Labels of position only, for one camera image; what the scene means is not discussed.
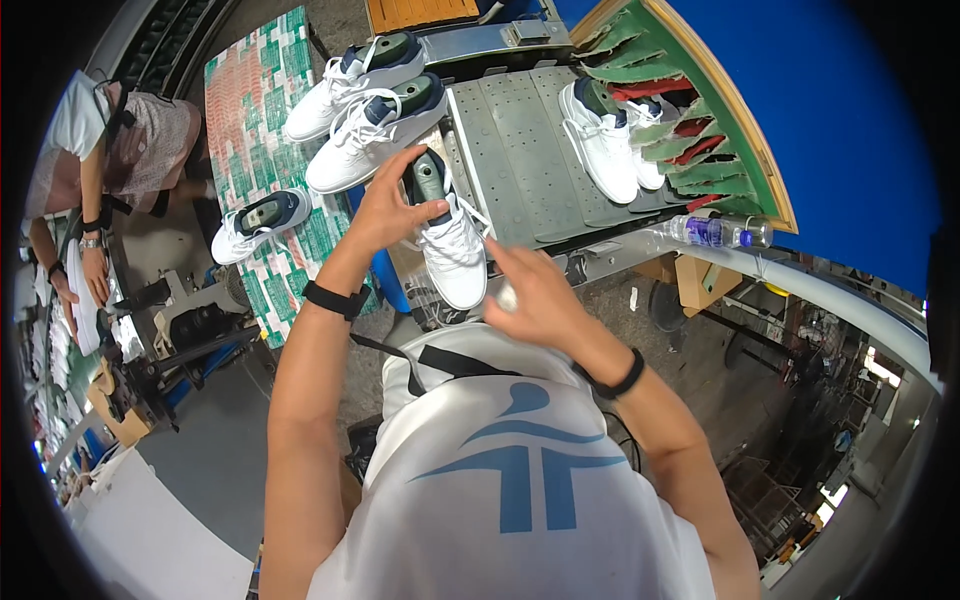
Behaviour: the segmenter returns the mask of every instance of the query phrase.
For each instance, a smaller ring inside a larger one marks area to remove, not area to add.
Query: table
[[[236,41],[204,68],[210,162],[221,210],[226,214],[291,187],[306,190],[313,201],[304,223],[264,242],[238,264],[270,348],[286,341],[303,286],[317,275],[350,219],[346,194],[317,194],[304,180],[325,138],[293,144],[280,130],[315,81],[309,30],[304,8],[296,7]],[[374,287],[369,274],[367,284]],[[371,294],[360,314],[379,306]]]

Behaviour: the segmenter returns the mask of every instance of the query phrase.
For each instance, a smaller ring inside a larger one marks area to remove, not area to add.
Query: white shoelace
[[[575,134],[578,134],[580,137],[592,137],[595,135],[605,137],[604,146],[611,151],[612,155],[628,155],[630,153],[630,136],[625,134],[626,128],[616,128],[603,121],[601,121],[599,125],[581,125],[573,119],[564,119],[564,129],[566,130],[566,134],[571,138]]]
[[[376,97],[393,100],[396,103],[397,120],[399,119],[402,114],[403,103],[396,92],[385,87],[364,90],[354,95],[349,104],[337,113],[333,122],[330,123],[330,143],[338,148],[344,148],[349,155],[356,156],[373,142],[394,141],[396,126],[390,128],[390,132],[387,133],[386,127],[371,124],[364,115],[367,105],[372,101],[372,98]],[[344,125],[337,131],[341,120],[343,120]]]
[[[661,111],[657,116],[652,117],[648,112],[644,112],[639,105],[633,102],[621,102],[617,105],[627,111],[627,127],[633,128],[641,126],[642,128],[656,125],[660,122]]]
[[[373,49],[376,47],[376,42],[381,37],[382,36],[377,36],[373,39],[373,46],[367,53],[367,57],[363,59],[364,73],[366,73],[370,68],[370,63],[373,60],[374,54]],[[343,57],[334,57],[326,62],[324,76],[318,83],[318,85],[321,86],[321,89],[325,90],[326,92],[326,94],[321,97],[321,108],[330,108],[333,106],[335,101],[348,101],[352,96],[362,92],[370,82],[370,80],[365,80],[361,84],[358,84],[355,76],[344,73],[343,69],[341,68],[343,60]]]
[[[449,224],[446,231],[436,237],[426,236],[425,233],[428,231],[428,227],[424,227],[420,230],[417,244],[411,244],[407,240],[400,241],[400,243],[410,250],[423,252],[424,257],[440,272],[462,267],[463,262],[460,259],[464,255],[483,251],[483,242],[481,241],[481,247],[478,249],[476,248],[475,239],[468,235],[469,231],[467,228],[474,228],[470,217],[473,217],[484,225],[484,229],[480,233],[481,240],[487,237],[492,228],[489,219],[484,217],[476,208],[470,206],[466,201],[457,198],[456,192],[453,191],[453,176],[449,169],[446,169],[444,172],[444,190],[446,191],[446,201],[451,206],[453,206],[453,203],[457,203],[465,214],[461,214],[459,218]]]
[[[237,231],[236,218],[239,214],[240,211],[235,211],[224,215],[224,231],[227,232],[227,241],[231,248],[240,252],[249,252],[256,248],[253,238],[256,237],[257,233],[269,233],[273,230],[270,228],[257,228],[251,235],[245,235]]]

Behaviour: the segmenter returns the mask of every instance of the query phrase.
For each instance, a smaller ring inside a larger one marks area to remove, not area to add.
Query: plastic bottle
[[[723,215],[720,219],[749,231],[754,240],[751,244],[754,248],[770,248],[773,243],[774,230],[762,215]]]
[[[675,240],[713,248],[751,246],[754,241],[753,235],[743,227],[737,227],[723,219],[692,215],[677,215],[670,219],[667,232]]]

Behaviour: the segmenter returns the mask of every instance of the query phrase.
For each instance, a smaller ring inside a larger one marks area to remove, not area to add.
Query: blue logo
[[[550,403],[550,394],[546,390],[536,383],[526,381],[510,386],[510,396],[513,403],[497,417],[498,419],[509,415],[538,411]],[[461,444],[461,447],[474,440],[502,433],[518,433],[569,444],[590,444],[603,440],[605,437],[603,433],[594,436],[582,436],[528,420],[508,419],[499,420],[480,428],[479,431],[469,436]],[[623,454],[618,456],[578,456],[545,447],[540,449],[540,457],[543,464],[543,495],[544,508],[546,509],[546,528],[548,530],[577,528],[572,470],[575,468],[609,467],[627,462],[627,457]],[[500,533],[533,531],[529,446],[507,445],[477,452],[414,477],[410,481],[413,482],[424,477],[456,470],[471,469],[500,471]]]

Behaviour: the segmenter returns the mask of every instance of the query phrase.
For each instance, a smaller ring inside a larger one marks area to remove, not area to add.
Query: black wristband
[[[47,269],[47,283],[53,283],[50,279],[53,277],[53,274],[56,273],[57,271],[60,271],[61,273],[63,273],[64,276],[66,276],[66,270],[63,269],[63,263],[61,263],[60,261],[57,261],[54,264],[50,265],[50,268]]]
[[[360,292],[358,294],[350,294],[349,297],[331,292],[330,290],[320,287],[313,281],[308,282],[306,287],[303,288],[304,298],[321,308],[340,313],[344,316],[345,321],[353,321],[356,319],[356,316],[360,314],[360,310],[363,308],[364,302],[367,301],[367,296],[369,295],[370,287],[367,286],[366,283],[360,286]]]
[[[94,231],[99,231],[100,229],[100,219],[91,221],[89,223],[84,221],[84,233],[93,233]]]
[[[587,380],[587,383],[593,387],[598,396],[607,400],[614,400],[618,396],[623,396],[630,391],[630,388],[634,387],[634,384],[636,384],[636,381],[640,379],[640,375],[643,373],[643,367],[646,365],[643,360],[643,354],[640,354],[640,350],[636,348],[630,348],[630,350],[634,353],[634,365],[630,367],[630,372],[623,378],[623,381],[615,386],[605,386],[597,382],[587,373],[586,369],[576,363],[573,364],[573,370]]]

